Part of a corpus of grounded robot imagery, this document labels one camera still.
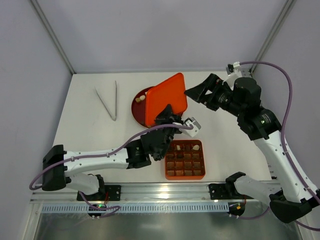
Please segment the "orange box lid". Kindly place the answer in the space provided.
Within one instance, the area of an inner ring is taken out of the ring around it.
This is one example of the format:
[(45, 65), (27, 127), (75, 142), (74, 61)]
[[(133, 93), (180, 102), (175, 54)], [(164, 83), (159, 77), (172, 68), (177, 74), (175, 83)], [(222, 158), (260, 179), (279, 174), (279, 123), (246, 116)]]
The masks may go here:
[(171, 105), (175, 115), (183, 114), (188, 108), (184, 75), (179, 72), (147, 91), (145, 99), (145, 125), (153, 127), (156, 117)]

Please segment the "metal tweezers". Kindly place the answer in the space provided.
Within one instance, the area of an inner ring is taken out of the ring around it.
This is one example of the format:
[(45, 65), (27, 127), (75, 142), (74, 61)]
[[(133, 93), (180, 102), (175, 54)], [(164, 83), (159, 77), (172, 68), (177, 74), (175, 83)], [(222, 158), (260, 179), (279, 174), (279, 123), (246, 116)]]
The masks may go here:
[(113, 122), (118, 119), (118, 83), (115, 80), (111, 89), (95, 87), (94, 92), (106, 113)]

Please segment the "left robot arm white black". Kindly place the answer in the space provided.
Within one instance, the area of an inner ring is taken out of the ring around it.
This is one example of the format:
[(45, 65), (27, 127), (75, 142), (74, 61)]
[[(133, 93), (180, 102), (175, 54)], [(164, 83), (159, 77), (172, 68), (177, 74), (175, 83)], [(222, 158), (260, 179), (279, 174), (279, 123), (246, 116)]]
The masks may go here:
[(89, 174), (104, 169), (131, 170), (151, 165), (151, 160), (162, 160), (171, 141), (182, 130), (190, 130), (171, 105), (156, 117), (156, 125), (135, 134), (118, 148), (87, 152), (65, 150), (62, 144), (53, 146), (42, 161), (43, 191), (58, 191), (66, 187), (87, 196), (100, 193), (103, 177)]

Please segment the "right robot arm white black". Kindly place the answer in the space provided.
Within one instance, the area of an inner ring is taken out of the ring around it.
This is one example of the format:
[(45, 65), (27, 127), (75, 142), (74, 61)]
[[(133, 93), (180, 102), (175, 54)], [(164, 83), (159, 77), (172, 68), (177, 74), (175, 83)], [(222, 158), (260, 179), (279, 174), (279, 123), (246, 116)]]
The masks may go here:
[(230, 87), (227, 81), (211, 73), (202, 83), (184, 93), (212, 111), (223, 109), (234, 115), (240, 129), (263, 153), (280, 183), (279, 187), (272, 188), (237, 172), (225, 180), (228, 194), (256, 199), (269, 206), (280, 221), (291, 223), (319, 206), (316, 198), (320, 190), (300, 166), (291, 166), (286, 156), (290, 148), (281, 140), (282, 126), (271, 110), (261, 106), (261, 92), (253, 78), (239, 77)]

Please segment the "white ribbed oval chocolate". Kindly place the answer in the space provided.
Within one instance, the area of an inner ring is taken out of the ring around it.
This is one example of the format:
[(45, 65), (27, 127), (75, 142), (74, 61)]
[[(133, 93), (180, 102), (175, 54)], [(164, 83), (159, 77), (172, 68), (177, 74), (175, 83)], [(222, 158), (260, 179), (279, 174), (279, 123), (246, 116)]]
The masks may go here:
[(143, 101), (146, 98), (146, 96), (145, 95), (141, 95), (139, 98), (140, 98), (141, 101)]

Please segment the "orange chocolate box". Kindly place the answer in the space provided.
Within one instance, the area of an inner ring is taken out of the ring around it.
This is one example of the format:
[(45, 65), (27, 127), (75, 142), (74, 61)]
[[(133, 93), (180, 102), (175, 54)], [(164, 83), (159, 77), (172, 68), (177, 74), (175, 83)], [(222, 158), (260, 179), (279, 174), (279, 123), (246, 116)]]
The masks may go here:
[[(193, 150), (195, 145), (200, 149)], [(164, 174), (169, 181), (199, 181), (206, 175), (203, 145), (198, 139), (173, 140), (164, 161)]]

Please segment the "round dark red tray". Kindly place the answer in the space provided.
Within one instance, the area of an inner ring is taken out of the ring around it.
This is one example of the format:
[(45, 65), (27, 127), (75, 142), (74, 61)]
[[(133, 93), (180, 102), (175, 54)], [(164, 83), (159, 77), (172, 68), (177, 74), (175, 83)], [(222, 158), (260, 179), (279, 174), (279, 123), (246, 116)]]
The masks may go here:
[[(146, 128), (158, 126), (156, 124), (154, 126), (146, 126), (146, 124), (145, 124), (146, 95), (147, 95), (147, 91), (150, 90), (151, 88), (152, 87), (145, 88), (145, 89), (141, 90), (139, 93), (137, 93), (137, 95), (135, 96), (135, 98), (133, 99), (132, 104), (131, 104), (131, 113), (133, 115), (133, 118), (136, 120), (136, 122), (138, 124), (140, 124)], [(145, 99), (141, 100), (140, 102), (136, 102), (136, 98), (140, 98), (140, 96), (142, 96), (142, 95), (145, 96)]]

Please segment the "aluminium front rail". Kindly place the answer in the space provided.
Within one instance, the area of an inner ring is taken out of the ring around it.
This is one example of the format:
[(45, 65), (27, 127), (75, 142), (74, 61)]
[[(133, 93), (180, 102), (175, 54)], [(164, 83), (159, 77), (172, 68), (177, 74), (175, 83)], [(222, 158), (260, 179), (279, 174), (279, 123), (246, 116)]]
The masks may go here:
[[(116, 203), (166, 203), (166, 202), (236, 202), (237, 199), (225, 193), (215, 193), (216, 187), (210, 187), (212, 182), (136, 182), (107, 183), (107, 187), (117, 195)], [(30, 202), (35, 203), (75, 203), (78, 192), (64, 188), (58, 191), (35, 190)]]

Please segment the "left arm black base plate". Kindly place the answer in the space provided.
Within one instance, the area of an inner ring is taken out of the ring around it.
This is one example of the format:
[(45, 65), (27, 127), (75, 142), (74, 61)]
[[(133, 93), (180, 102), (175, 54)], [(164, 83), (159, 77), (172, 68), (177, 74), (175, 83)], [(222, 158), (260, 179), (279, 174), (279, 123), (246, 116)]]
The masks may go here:
[(93, 184), (93, 186), (81, 187), (84, 190), (82, 193), (87, 201), (120, 201), (121, 200), (121, 185), (112, 184)]

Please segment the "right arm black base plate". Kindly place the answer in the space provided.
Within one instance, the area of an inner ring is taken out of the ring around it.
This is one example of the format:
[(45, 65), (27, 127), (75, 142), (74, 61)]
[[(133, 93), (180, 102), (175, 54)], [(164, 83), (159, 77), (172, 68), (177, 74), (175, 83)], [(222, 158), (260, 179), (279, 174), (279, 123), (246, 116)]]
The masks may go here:
[(233, 183), (211, 183), (208, 185), (211, 200), (244, 200)]

